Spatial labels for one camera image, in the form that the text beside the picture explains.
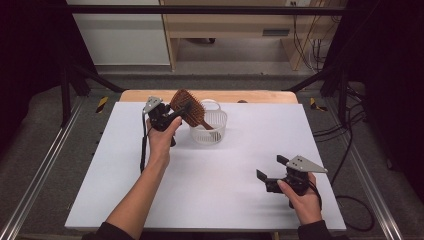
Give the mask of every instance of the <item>transparent container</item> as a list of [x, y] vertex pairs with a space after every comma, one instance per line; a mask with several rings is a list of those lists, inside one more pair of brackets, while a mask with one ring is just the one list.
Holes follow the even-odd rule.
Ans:
[[206, 107], [205, 110], [205, 122], [213, 129], [207, 130], [203, 125], [190, 127], [191, 137], [194, 141], [203, 145], [216, 144], [224, 138], [227, 125], [227, 113], [221, 110], [221, 105], [215, 100], [204, 99], [201, 103], [207, 107], [213, 104], [218, 107], [217, 109], [207, 109]]

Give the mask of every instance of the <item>brush bristles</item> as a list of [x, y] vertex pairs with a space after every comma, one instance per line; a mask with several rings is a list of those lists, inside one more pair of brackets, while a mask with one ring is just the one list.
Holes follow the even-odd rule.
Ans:
[[190, 110], [183, 116], [183, 120], [191, 127], [196, 127], [201, 124], [205, 118], [205, 108], [195, 96], [185, 89], [178, 90], [172, 97], [171, 109], [178, 111], [183, 108], [187, 102], [191, 102]]

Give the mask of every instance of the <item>finger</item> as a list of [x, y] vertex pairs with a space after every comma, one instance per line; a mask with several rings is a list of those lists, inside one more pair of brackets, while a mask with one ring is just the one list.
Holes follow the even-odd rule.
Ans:
[[152, 127], [152, 124], [150, 123], [150, 118], [146, 119], [147, 129], [150, 129]]
[[293, 189], [282, 180], [278, 180], [277, 183], [281, 191], [290, 199], [293, 204], [295, 204], [295, 202], [297, 202], [298, 195], [293, 191]]
[[166, 132], [171, 133], [173, 136], [175, 134], [175, 131], [178, 129], [178, 127], [181, 125], [182, 118], [180, 116], [176, 117], [171, 124], [166, 129]]

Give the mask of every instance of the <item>black sleeve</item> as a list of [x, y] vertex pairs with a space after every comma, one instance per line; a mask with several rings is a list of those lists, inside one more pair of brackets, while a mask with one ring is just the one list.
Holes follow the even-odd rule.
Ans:
[[299, 240], [309, 240], [309, 239], [348, 240], [349, 239], [347, 236], [338, 236], [338, 237], [331, 236], [330, 232], [327, 229], [327, 226], [325, 225], [324, 220], [300, 226], [297, 229], [297, 234], [299, 235]]
[[82, 240], [134, 240], [128, 233], [114, 225], [103, 222], [96, 233], [88, 233]]

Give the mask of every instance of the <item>human arm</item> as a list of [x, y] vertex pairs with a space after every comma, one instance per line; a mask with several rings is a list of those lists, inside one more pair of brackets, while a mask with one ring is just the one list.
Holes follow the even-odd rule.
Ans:
[[[308, 176], [309, 181], [316, 186], [315, 176], [312, 173], [308, 173]], [[311, 188], [308, 188], [305, 195], [299, 196], [286, 182], [278, 180], [277, 183], [293, 204], [299, 218], [301, 226], [298, 228], [298, 235], [300, 240], [349, 239], [347, 236], [332, 237], [330, 235], [321, 215], [318, 196]]]
[[164, 131], [149, 131], [149, 161], [131, 190], [111, 212], [106, 222], [139, 239], [153, 199], [170, 160], [170, 142], [181, 125], [181, 117], [172, 121]]

